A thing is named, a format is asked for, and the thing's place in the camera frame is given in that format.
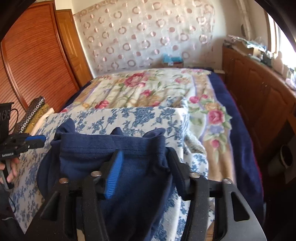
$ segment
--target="white fabric with blue flowers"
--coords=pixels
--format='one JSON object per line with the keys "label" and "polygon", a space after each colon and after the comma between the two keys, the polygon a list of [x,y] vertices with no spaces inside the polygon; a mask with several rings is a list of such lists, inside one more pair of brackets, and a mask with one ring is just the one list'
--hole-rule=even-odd
{"label": "white fabric with blue flowers", "polygon": [[[46,136],[44,148],[29,150],[21,155],[19,176],[11,192],[16,206],[15,216],[24,232],[43,202],[36,184],[39,164],[51,147],[50,142],[57,127],[68,118],[74,120],[76,132],[83,134],[110,134],[115,127],[120,127],[124,135],[140,137],[147,131],[163,127],[166,129],[166,145],[173,147],[180,160],[188,163],[193,172],[207,177],[208,162],[203,154],[204,148],[198,140],[184,142],[185,136],[188,136],[189,121],[186,104],[183,108],[132,107],[52,114],[37,133]],[[175,190],[167,201],[163,218],[152,240],[180,240],[189,204],[182,201]],[[209,223],[213,218],[214,212],[210,210]]]}

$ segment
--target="pink circle pattern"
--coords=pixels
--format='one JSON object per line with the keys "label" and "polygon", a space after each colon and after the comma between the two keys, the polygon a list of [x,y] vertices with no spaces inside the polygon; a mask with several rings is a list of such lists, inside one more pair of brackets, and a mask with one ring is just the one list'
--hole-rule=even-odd
{"label": "pink circle pattern", "polygon": [[[153,65],[166,51],[190,61],[196,54],[189,49],[198,51],[210,46],[215,23],[215,9],[210,1],[167,0],[164,4],[164,0],[137,0],[134,5],[127,0],[109,0],[74,17],[83,26],[87,51],[94,57],[100,56],[96,58],[96,70],[126,69],[123,62],[127,69],[138,68]],[[104,56],[103,50],[110,57]]]}

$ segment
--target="navy blue blanket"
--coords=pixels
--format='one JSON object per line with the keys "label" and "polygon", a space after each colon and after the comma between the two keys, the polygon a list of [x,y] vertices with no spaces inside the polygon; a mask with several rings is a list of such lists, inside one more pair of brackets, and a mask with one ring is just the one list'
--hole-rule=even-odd
{"label": "navy blue blanket", "polygon": [[255,213],[258,221],[262,224],[263,188],[251,137],[233,98],[221,78],[215,73],[212,73],[209,78],[217,100],[226,107],[227,113],[232,116],[230,141],[233,149],[237,187]]}

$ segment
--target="wooden wardrobe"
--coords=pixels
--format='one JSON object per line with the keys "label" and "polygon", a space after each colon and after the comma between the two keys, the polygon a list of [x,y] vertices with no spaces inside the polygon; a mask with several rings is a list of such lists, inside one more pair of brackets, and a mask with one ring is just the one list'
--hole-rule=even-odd
{"label": "wooden wardrobe", "polygon": [[[54,1],[32,4],[1,42],[0,103],[14,102],[12,107],[18,109],[19,120],[29,103],[40,95],[56,112],[60,111],[79,90],[67,54]],[[16,114],[12,113],[10,126],[15,120]]]}

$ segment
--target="wall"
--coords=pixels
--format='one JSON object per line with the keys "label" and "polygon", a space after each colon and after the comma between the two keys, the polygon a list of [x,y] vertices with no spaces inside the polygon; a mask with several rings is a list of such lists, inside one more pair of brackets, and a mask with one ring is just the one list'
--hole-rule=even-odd
{"label": "wall", "polygon": [[[137,2],[107,0],[90,6],[94,0],[72,0],[74,12],[83,8],[74,15],[74,19],[93,76],[121,69],[159,67],[163,53],[182,56],[184,52],[188,52],[191,56],[185,58],[184,66],[210,66],[220,69],[224,38],[227,34],[241,36],[242,22],[234,0],[162,0],[159,1],[162,4],[160,9],[157,2],[150,0]],[[141,13],[133,14],[134,6],[139,6]],[[172,11],[171,16],[167,16],[168,10]],[[114,17],[117,11],[123,13],[120,19]],[[178,14],[184,17],[182,22],[176,22]],[[151,21],[147,20],[147,15],[153,16]],[[198,23],[198,17],[203,19],[204,16],[206,22]],[[98,22],[99,17],[104,17],[103,23]],[[156,20],[161,18],[167,22],[162,29],[155,24]],[[145,27],[145,31],[137,29],[138,23],[142,23],[140,28]],[[118,28],[123,25],[126,26],[125,35],[118,33]],[[109,35],[103,37],[104,32],[108,32],[110,37]],[[152,32],[156,33],[156,38],[150,36]],[[137,33],[136,41],[131,40],[133,33]],[[187,35],[189,41],[182,41],[181,35],[185,39]],[[169,37],[170,43],[161,45],[161,37]],[[151,47],[146,51],[141,48],[141,42],[145,40],[151,43]],[[131,51],[123,50],[125,43],[128,43],[126,47],[131,48]],[[108,49],[112,55],[106,53],[107,47],[112,47]],[[149,57],[153,58],[153,63],[147,63],[150,61]]]}
{"label": "wall", "polygon": [[255,38],[261,37],[265,46],[268,45],[267,23],[264,9],[255,1],[248,0],[250,7],[250,20],[255,32]]}
{"label": "wall", "polygon": [[74,13],[72,0],[55,0],[54,2],[55,2],[56,10],[71,9],[72,13]]}

